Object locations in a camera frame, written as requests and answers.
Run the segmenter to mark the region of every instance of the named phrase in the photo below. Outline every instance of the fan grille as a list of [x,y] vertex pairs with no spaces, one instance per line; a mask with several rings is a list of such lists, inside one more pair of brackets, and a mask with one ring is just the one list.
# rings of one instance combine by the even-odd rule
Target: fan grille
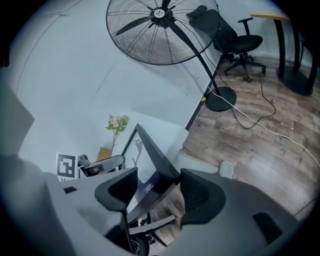
[[[117,31],[134,20],[148,17],[152,9],[161,7],[162,0],[111,0],[106,13],[106,25],[113,42],[127,55],[137,61],[152,65],[171,65],[195,57],[171,28],[161,26],[163,21],[152,25],[149,20],[128,31],[116,35]],[[175,18],[175,24],[189,37],[198,52],[203,52],[212,39],[204,32],[189,24],[188,13],[204,5],[208,10],[215,9],[214,0],[172,0],[169,8]]]

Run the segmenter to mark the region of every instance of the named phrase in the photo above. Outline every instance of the fan logo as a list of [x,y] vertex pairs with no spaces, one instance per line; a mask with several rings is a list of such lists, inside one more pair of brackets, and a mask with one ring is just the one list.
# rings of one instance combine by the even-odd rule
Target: fan logo
[[156,18],[162,18],[163,16],[165,16],[165,11],[164,10],[162,10],[162,9],[159,9],[159,10],[156,10],[155,12],[154,12],[154,16],[156,17]]

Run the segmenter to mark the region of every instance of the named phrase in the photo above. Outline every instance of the white wall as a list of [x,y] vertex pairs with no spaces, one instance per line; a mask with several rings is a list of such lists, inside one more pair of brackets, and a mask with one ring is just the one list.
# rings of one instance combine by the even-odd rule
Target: white wall
[[[238,36],[245,35],[245,26],[239,20],[249,18],[250,13],[279,10],[271,0],[216,0],[223,19],[237,32]],[[259,48],[251,51],[253,56],[279,58],[279,43],[275,23],[272,19],[253,18],[248,22],[250,33],[263,37]],[[294,60],[295,45],[292,27],[289,22],[282,22],[286,60]],[[302,64],[312,65],[312,55],[304,49]]]
[[[125,56],[106,28],[109,1],[83,0],[72,7],[77,2],[49,1],[39,10],[12,44],[10,66],[1,71],[2,82],[35,118],[19,155],[49,172],[57,151],[87,154],[94,161],[100,146],[110,146],[112,133],[105,128],[110,114],[152,106],[144,114],[184,127],[209,83],[197,59],[152,66]],[[50,15],[53,11],[67,16]]]

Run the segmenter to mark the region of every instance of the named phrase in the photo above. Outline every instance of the chair backrest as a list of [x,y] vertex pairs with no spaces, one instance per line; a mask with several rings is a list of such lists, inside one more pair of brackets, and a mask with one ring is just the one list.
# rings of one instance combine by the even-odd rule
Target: chair backrest
[[192,27],[208,34],[213,39],[214,48],[223,54],[228,53],[225,51],[226,45],[238,36],[236,31],[213,9],[191,19],[189,23]]

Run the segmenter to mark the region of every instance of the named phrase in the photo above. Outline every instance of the black pedestal fan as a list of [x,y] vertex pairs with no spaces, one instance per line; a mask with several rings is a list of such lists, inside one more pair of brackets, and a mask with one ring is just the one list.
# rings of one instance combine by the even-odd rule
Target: black pedestal fan
[[[197,57],[211,79],[213,92],[234,105],[235,91],[217,87],[200,55],[213,39],[189,24],[193,17],[215,8],[215,0],[111,0],[106,11],[106,26],[115,45],[137,61],[172,65]],[[206,105],[216,112],[231,107],[213,93],[209,94]]]

